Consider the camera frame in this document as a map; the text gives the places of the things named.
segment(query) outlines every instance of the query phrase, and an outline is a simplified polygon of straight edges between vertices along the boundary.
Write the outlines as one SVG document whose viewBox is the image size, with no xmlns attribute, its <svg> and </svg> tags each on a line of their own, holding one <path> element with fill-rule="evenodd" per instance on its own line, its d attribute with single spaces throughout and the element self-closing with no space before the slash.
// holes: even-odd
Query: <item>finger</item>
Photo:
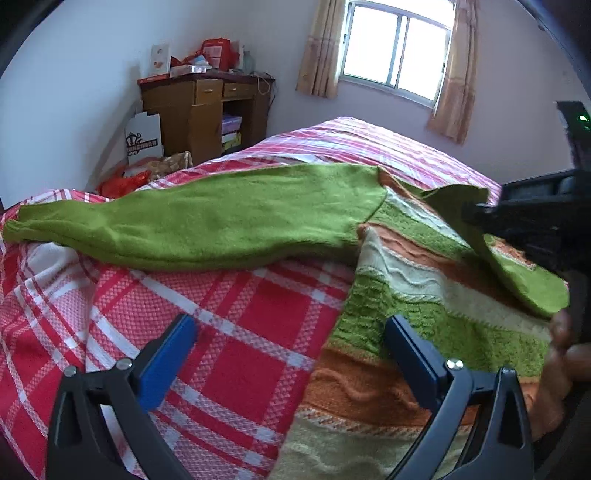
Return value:
<svg viewBox="0 0 591 480">
<path fill-rule="evenodd" d="M 559 349 L 567 349 L 573 344 L 573 322 L 566 310 L 561 310 L 552 317 L 550 336 L 552 344 Z"/>
<path fill-rule="evenodd" d="M 564 418 L 564 407 L 561 400 L 549 393 L 545 388 L 538 390 L 530 412 L 531 434 L 534 441 L 557 429 Z"/>
<path fill-rule="evenodd" d="M 545 389 L 557 400 L 566 398 L 573 388 L 573 382 L 564 366 L 564 356 L 553 346 L 550 346 L 546 355 L 540 388 Z"/>
<path fill-rule="evenodd" d="M 591 344 L 574 345 L 563 359 L 566 375 L 575 382 L 591 381 Z"/>
</svg>

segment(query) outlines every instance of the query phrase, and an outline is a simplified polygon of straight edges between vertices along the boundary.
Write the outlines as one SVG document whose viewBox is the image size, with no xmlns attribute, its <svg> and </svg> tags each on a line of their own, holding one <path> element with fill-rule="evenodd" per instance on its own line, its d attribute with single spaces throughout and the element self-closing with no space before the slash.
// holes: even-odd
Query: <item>curtain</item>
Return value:
<svg viewBox="0 0 591 480">
<path fill-rule="evenodd" d="M 336 97 L 347 4 L 347 0 L 320 0 L 300 67 L 298 92 Z"/>
<path fill-rule="evenodd" d="M 447 68 L 437 105 L 427 126 L 463 145 L 476 98 L 478 0 L 456 0 Z"/>
</svg>

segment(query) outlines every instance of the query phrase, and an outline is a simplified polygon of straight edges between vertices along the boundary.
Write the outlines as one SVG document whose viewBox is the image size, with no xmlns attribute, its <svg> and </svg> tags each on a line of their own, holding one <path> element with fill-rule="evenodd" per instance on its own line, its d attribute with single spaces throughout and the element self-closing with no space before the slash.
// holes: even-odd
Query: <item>cardboard box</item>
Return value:
<svg viewBox="0 0 591 480">
<path fill-rule="evenodd" d="M 127 159 L 133 165 L 146 157 L 164 155 L 160 133 L 160 115 L 142 112 L 133 117 L 125 128 Z"/>
</svg>

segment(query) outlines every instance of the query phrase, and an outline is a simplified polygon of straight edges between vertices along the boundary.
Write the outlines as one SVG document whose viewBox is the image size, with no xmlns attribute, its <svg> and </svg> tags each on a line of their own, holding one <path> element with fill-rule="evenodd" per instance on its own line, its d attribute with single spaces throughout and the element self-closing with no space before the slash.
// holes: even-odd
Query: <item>wooden desk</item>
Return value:
<svg viewBox="0 0 591 480">
<path fill-rule="evenodd" d="M 164 154 L 190 151 L 193 162 L 222 155 L 222 115 L 242 117 L 241 148 L 267 137 L 275 80 L 225 72 L 185 75 L 141 83 L 144 111 L 160 114 Z"/>
</svg>

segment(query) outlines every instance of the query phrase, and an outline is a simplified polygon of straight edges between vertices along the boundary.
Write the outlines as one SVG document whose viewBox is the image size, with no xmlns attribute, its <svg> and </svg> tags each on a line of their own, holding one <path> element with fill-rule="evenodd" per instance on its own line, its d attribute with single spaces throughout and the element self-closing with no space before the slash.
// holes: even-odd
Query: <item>desk drawer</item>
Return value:
<svg viewBox="0 0 591 480">
<path fill-rule="evenodd" d="M 208 105 L 222 100 L 223 80 L 198 80 L 195 83 L 196 105 Z"/>
<path fill-rule="evenodd" d="M 249 83 L 227 83 L 224 85 L 224 98 L 253 98 L 256 95 L 256 85 Z"/>
</svg>

